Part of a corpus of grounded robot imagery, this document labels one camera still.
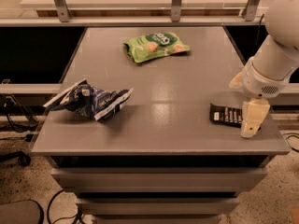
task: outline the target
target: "floor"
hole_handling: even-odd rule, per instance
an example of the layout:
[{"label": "floor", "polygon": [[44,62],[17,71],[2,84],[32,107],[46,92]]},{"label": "floor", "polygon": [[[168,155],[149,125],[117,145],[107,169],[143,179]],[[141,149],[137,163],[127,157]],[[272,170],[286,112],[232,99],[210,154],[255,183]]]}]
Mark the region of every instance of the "floor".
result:
[{"label": "floor", "polygon": [[[0,18],[30,18],[36,15],[34,11],[23,11],[18,6],[21,0],[0,1]],[[262,7],[267,7],[271,1],[262,0]],[[297,114],[284,116],[284,119],[297,121]],[[0,127],[6,125],[6,119],[1,116]],[[30,143],[24,141],[26,134],[0,128],[0,154],[14,150],[28,153]],[[299,140],[296,138],[290,138],[289,142],[299,148]],[[286,156],[275,157],[267,166],[269,175],[253,190],[242,193],[239,196],[240,205],[231,214],[222,215],[220,224],[292,223],[291,208],[299,206],[298,155],[291,151]],[[27,167],[20,167],[16,160],[0,163],[0,203],[32,199],[38,201],[46,213],[50,199],[60,190],[50,176],[50,169],[51,166],[43,157],[32,157]],[[53,222],[60,217],[72,217],[76,212],[75,196],[62,193],[51,206],[50,219]],[[91,217],[83,219],[86,223],[92,223]],[[59,223],[72,223],[72,219],[61,220]]]}]

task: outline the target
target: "chip bag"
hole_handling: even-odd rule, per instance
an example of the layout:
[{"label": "chip bag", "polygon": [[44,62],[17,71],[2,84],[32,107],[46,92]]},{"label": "chip bag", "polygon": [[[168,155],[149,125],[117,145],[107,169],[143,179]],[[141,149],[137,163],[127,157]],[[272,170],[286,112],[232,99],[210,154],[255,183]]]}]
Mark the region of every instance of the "chip bag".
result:
[{"label": "chip bag", "polygon": [[175,33],[142,35],[124,43],[136,63],[190,50]]},{"label": "chip bag", "polygon": [[66,109],[88,119],[104,121],[123,108],[132,91],[133,89],[113,92],[98,90],[84,79],[57,94],[44,107],[48,111]]}]

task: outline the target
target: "drawer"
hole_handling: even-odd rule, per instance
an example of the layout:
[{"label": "drawer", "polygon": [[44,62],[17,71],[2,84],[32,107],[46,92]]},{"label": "drawer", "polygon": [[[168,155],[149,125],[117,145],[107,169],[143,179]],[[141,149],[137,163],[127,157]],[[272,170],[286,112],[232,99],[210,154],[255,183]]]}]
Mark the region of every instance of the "drawer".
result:
[{"label": "drawer", "polygon": [[218,224],[220,216],[102,216],[93,224]]},{"label": "drawer", "polygon": [[84,213],[96,216],[115,215],[219,215],[230,213],[237,198],[166,198],[166,199],[77,199]]},{"label": "drawer", "polygon": [[263,168],[66,168],[52,176],[65,191],[242,192],[267,174]]}]

